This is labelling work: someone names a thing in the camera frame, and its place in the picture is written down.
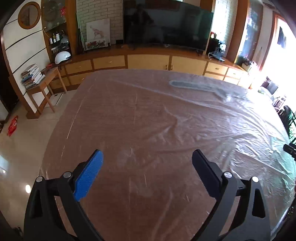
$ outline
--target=white helmet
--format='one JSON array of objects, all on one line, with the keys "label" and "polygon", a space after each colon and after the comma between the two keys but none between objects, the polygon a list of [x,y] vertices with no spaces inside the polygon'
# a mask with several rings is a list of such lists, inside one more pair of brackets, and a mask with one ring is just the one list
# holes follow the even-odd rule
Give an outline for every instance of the white helmet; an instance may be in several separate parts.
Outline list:
[{"label": "white helmet", "polygon": [[55,63],[59,64],[60,62],[65,61],[65,60],[67,60],[69,58],[71,58],[71,54],[69,52],[67,52],[67,51],[59,52],[56,55]]}]

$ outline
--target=stack of books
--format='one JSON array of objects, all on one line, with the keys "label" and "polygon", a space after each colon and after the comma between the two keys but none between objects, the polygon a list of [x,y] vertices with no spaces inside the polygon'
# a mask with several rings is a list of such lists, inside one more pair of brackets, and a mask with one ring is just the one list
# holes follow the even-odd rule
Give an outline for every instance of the stack of books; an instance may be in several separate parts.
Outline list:
[{"label": "stack of books", "polygon": [[32,64],[22,73],[22,84],[26,89],[29,89],[41,82],[45,77],[41,74],[37,64]]}]

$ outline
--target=plastic sheet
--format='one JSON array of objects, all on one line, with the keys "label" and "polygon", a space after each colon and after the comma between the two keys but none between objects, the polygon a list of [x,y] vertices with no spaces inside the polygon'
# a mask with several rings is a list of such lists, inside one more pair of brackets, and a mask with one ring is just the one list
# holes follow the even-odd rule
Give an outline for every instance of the plastic sheet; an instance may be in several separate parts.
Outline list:
[{"label": "plastic sheet", "polygon": [[223,171],[259,177],[274,229],[294,196],[296,169],[265,98],[190,74],[95,72],[57,123],[40,174],[59,177],[100,149],[104,164],[81,205],[103,238],[189,241],[215,203],[191,163],[200,149]]}]

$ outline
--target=drawer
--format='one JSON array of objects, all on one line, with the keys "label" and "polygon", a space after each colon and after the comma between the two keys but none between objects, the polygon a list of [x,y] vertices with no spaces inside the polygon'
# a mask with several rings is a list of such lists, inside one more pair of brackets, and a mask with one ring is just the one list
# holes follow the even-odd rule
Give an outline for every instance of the drawer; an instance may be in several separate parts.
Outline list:
[{"label": "drawer", "polygon": [[[68,80],[67,77],[62,78],[62,79],[63,79],[63,82],[64,82],[65,86],[69,86],[70,85],[69,80]],[[62,86],[62,84],[61,84],[61,82],[60,82],[59,79],[51,81],[50,84],[49,84],[49,86],[52,89],[63,88],[63,86]]]},{"label": "drawer", "polygon": [[250,87],[250,85],[252,84],[252,81],[253,81],[253,80],[254,80],[254,79],[249,78],[249,76],[248,76],[247,74],[244,74],[244,75],[241,77],[241,79],[240,79],[238,85],[241,86],[241,87],[244,87],[244,88],[248,89],[248,88]]},{"label": "drawer", "polygon": [[134,54],[128,55],[129,69],[168,70],[169,55]]},{"label": "drawer", "polygon": [[84,78],[86,76],[90,75],[91,73],[92,72],[70,76],[69,77],[70,78],[70,84],[72,84],[72,85],[81,84],[84,81]]},{"label": "drawer", "polygon": [[67,64],[66,70],[68,74],[92,70],[91,60],[84,60],[73,64]]},{"label": "drawer", "polygon": [[234,79],[234,78],[230,78],[230,77],[225,77],[224,81],[234,84],[234,85],[237,85],[239,83],[238,79]]},{"label": "drawer", "polygon": [[229,68],[228,71],[227,71],[226,76],[236,78],[236,79],[240,79],[241,76],[243,75],[243,73],[244,73],[243,71],[240,71],[238,69]]},{"label": "drawer", "polygon": [[65,76],[66,75],[66,71],[65,71],[65,67],[64,66],[59,66],[59,73],[61,74],[61,76]]},{"label": "drawer", "polygon": [[205,77],[214,78],[216,80],[223,80],[224,79],[224,76],[222,76],[222,75],[209,74],[209,73],[205,73]]},{"label": "drawer", "polygon": [[211,63],[211,62],[209,62],[209,64],[207,65],[208,72],[213,72],[213,73],[217,73],[217,74],[225,75],[227,72],[227,69],[228,69],[228,67],[226,67],[226,66]]},{"label": "drawer", "polygon": [[207,62],[199,59],[186,57],[172,57],[171,71],[203,75]]},{"label": "drawer", "polygon": [[103,68],[112,68],[112,67],[121,67],[125,66],[124,55],[119,56],[109,56],[102,58],[94,59],[94,68],[103,69]]}]

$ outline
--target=metal screw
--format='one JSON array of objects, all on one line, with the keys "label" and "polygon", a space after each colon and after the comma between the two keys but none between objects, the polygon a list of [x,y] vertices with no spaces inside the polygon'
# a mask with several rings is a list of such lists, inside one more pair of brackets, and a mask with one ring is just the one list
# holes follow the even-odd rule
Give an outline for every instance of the metal screw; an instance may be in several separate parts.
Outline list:
[{"label": "metal screw", "polygon": [[71,175],[72,175],[71,172],[65,172],[65,173],[63,174],[63,177],[64,177],[64,178],[69,178],[69,177],[71,177]]},{"label": "metal screw", "polygon": [[253,180],[253,182],[259,182],[259,179],[258,179],[258,177],[252,177],[252,180]]},{"label": "metal screw", "polygon": [[230,172],[225,172],[224,173],[224,176],[227,177],[227,178],[231,178],[232,177],[232,174]]},{"label": "metal screw", "polygon": [[38,182],[38,183],[39,183],[39,182],[41,182],[41,181],[42,181],[42,179],[43,179],[43,177],[42,177],[42,176],[39,176],[39,177],[37,177],[37,178],[36,178],[36,182]]}]

